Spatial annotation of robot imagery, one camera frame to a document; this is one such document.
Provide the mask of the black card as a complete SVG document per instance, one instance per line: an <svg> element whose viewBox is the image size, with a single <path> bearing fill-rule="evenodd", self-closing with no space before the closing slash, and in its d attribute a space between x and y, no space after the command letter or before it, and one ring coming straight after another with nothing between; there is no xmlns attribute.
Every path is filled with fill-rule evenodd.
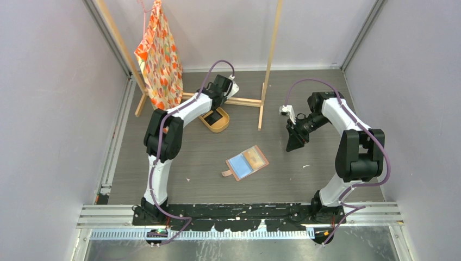
<svg viewBox="0 0 461 261"><path fill-rule="evenodd" d="M223 116L218 111L211 111L211 114L204 117L205 123L212 126L218 122Z"/></svg>

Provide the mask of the orange oval tray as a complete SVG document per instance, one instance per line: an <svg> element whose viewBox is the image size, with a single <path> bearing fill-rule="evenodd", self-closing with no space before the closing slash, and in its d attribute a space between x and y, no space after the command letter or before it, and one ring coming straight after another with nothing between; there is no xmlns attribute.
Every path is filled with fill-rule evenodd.
<svg viewBox="0 0 461 261"><path fill-rule="evenodd" d="M198 118L205 124L205 126L210 131L212 131L213 133L220 133L220 132L224 131L228 127L229 122L230 122L230 117L221 107L217 108L216 111L218 111L223 116L223 118L221 118L218 122L216 122L212 126L205 123L205 120L204 120L204 117L211 114L211 111L209 111L209 112L207 112L205 114L199 115Z"/></svg>

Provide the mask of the gold credit card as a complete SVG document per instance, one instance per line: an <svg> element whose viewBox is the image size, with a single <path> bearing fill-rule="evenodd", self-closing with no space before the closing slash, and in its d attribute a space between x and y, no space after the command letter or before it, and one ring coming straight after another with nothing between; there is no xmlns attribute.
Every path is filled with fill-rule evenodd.
<svg viewBox="0 0 461 261"><path fill-rule="evenodd" d="M249 163L253 171L263 167L266 164L265 159L260 155L256 147L249 148L243 153L244 158Z"/></svg>

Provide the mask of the brown leather card holder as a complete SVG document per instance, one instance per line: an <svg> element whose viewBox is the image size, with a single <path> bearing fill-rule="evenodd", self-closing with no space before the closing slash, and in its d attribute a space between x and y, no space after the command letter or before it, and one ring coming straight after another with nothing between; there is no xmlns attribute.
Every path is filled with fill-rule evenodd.
<svg viewBox="0 0 461 261"><path fill-rule="evenodd" d="M262 168L268 166L269 161L264 156L264 154L262 153L260 148L257 145L254 145L252 147L256 147L258 149L260 155L262 155L263 158L265 159L266 164L263 167L253 171L251 169L249 163L247 162L247 160L243 156L243 153L246 151L246 150L244 150L243 152L241 152L241 153L237 154L236 156L234 156L234 157L232 157L230 159L227 159L225 161L226 165L228 166L228 170L221 172L221 175L223 177L233 176L236 181L241 181L242 179L244 179L244 178L250 176L251 174L261 170Z"/></svg>

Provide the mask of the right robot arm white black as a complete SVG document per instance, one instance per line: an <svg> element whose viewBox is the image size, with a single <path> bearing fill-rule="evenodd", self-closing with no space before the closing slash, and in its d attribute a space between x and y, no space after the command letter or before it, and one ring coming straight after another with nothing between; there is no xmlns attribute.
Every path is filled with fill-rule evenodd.
<svg viewBox="0 0 461 261"><path fill-rule="evenodd" d="M355 185L364 184L382 174L385 134L364 124L348 107L344 97L335 92L314 92L307 99L310 114L295 114L291 105L282 105L279 113L288 117L289 134L286 151L302 148L309 135L330 123L340 135L335 156L335 174L328 184L318 190L309 207L311 218L317 223L331 216L343 216L343 199Z"/></svg>

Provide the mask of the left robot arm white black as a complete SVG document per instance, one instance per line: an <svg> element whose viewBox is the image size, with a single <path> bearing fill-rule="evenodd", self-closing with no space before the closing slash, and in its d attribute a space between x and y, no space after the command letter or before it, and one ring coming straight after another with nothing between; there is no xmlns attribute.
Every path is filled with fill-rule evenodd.
<svg viewBox="0 0 461 261"><path fill-rule="evenodd" d="M184 127L199 116L216 110L238 92L234 79L234 75L225 77L219 74L180 105L153 112L144 137L149 173L141 200L141 208L152 224L161 225L167 217L167 211L161 205L167 201L168 175L172 161L181 149Z"/></svg>

